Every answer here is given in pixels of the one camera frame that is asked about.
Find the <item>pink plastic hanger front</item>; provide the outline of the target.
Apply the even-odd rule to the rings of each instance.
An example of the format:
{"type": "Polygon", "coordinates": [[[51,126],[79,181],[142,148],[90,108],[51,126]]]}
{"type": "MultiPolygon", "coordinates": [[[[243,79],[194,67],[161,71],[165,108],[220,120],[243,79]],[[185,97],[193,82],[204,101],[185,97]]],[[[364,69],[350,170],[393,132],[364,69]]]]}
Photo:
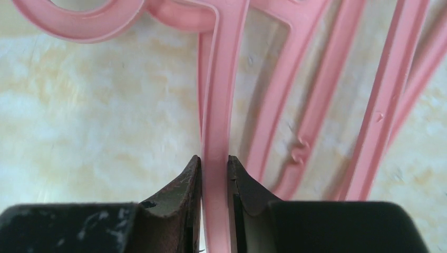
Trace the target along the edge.
{"type": "MultiPolygon", "coordinates": [[[[284,17],[287,1],[195,1],[216,16],[208,65],[201,128],[205,239],[207,252],[234,252],[227,197],[230,118],[237,60],[250,5],[284,17]]],[[[108,1],[89,11],[71,11],[51,1],[14,1],[35,26],[52,36],[78,43],[114,37],[150,6],[150,1],[108,1]]]]}

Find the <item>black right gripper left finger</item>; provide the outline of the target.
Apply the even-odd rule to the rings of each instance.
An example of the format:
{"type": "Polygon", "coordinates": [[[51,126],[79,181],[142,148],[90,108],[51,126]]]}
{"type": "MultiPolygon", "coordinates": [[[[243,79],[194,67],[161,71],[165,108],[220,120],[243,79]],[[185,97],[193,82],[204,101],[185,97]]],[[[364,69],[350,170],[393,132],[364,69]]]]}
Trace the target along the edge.
{"type": "Polygon", "coordinates": [[[1,252],[198,252],[201,161],[149,198],[15,205],[1,214],[1,252]]]}

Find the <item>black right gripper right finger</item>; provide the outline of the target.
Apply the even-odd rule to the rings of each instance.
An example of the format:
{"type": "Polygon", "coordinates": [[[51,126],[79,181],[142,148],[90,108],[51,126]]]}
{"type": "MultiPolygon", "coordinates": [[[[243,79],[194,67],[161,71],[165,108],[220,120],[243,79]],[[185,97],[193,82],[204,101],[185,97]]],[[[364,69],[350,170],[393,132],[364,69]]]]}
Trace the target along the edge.
{"type": "Polygon", "coordinates": [[[428,252],[408,213],[391,202],[285,201],[227,163],[237,252],[428,252]]]}

